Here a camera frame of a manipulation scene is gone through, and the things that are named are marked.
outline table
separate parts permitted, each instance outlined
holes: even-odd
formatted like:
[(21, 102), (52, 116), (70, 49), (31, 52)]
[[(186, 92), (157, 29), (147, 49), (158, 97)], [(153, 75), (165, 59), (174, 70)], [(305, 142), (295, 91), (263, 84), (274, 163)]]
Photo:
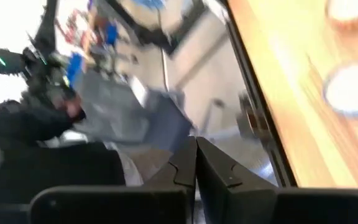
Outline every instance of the table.
[(358, 60), (358, 32), (333, 28), (325, 3), (227, 0), (297, 186), (358, 188), (358, 120), (321, 96), (334, 68)]

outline black jacket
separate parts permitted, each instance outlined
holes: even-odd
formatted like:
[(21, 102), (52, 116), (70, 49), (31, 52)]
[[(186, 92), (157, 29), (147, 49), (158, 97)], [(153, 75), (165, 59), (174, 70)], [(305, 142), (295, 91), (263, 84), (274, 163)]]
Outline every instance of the black jacket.
[(0, 111), (0, 205), (28, 204), (40, 191), (58, 185), (125, 184), (117, 152), (101, 142), (38, 147), (37, 141), (59, 136), (72, 124), (64, 111), (48, 108)]

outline green light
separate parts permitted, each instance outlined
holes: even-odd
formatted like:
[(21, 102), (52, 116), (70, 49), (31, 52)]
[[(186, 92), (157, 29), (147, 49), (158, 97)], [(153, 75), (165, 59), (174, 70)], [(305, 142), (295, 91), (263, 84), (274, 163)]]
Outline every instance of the green light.
[(3, 65), (3, 66), (6, 66), (4, 60), (0, 57), (0, 63)]
[(43, 57), (41, 57), (41, 60), (44, 64), (47, 64), (47, 62), (45, 61), (45, 59)]

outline blue object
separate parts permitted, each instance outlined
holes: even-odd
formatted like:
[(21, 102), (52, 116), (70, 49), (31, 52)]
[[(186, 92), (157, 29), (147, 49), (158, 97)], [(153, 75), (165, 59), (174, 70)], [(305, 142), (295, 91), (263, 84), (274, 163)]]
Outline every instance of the blue object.
[(72, 84), (74, 84), (76, 75), (81, 70), (82, 61), (83, 57), (79, 53), (73, 53), (71, 55), (71, 59), (66, 70), (68, 85), (71, 88), (73, 88)]
[(133, 0), (136, 4), (145, 6), (151, 10), (163, 9), (165, 7), (165, 0)]
[(93, 4), (93, 0), (89, 0), (87, 5), (88, 10), (91, 10), (92, 4)]
[(115, 24), (108, 24), (106, 26), (106, 44), (115, 46), (118, 36), (118, 29), (117, 25)]

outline person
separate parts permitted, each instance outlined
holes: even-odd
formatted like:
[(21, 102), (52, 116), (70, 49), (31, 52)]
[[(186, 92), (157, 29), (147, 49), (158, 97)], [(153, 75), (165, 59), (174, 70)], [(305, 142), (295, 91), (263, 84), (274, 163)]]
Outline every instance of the person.
[[(88, 10), (90, 10), (93, 1), (88, 2)], [(115, 18), (115, 20), (120, 23), (125, 30), (128, 32), (130, 39), (138, 39), (141, 46), (147, 46), (154, 44), (157, 47), (160, 47), (166, 53), (170, 54), (173, 50), (174, 40), (169, 35), (165, 34), (161, 27), (153, 27), (151, 29), (143, 26), (142, 24), (135, 21), (135, 19), (124, 9), (120, 2), (116, 0), (107, 0), (99, 2), (98, 6), (98, 15), (95, 17), (95, 27), (104, 27), (108, 22), (109, 17)], [(68, 30), (64, 30), (62, 25), (55, 19), (55, 24), (60, 33), (63, 34), (67, 42), (74, 42), (75, 40), (75, 27), (74, 22), (77, 18), (77, 15), (86, 17), (87, 15), (84, 12), (74, 10), (73, 14), (68, 18)], [(128, 42), (123, 39), (121, 36), (117, 37), (118, 39)]]
[(40, 147), (40, 141), (60, 136), (85, 118), (80, 104), (79, 97), (54, 102), (54, 108), (0, 104), (0, 206), (26, 206), (39, 192), (59, 185), (141, 185), (146, 175), (142, 177), (136, 161), (149, 173), (146, 178), (168, 161), (164, 152), (151, 156), (158, 159), (150, 163), (150, 174), (142, 163), (144, 151), (130, 157), (103, 142)]

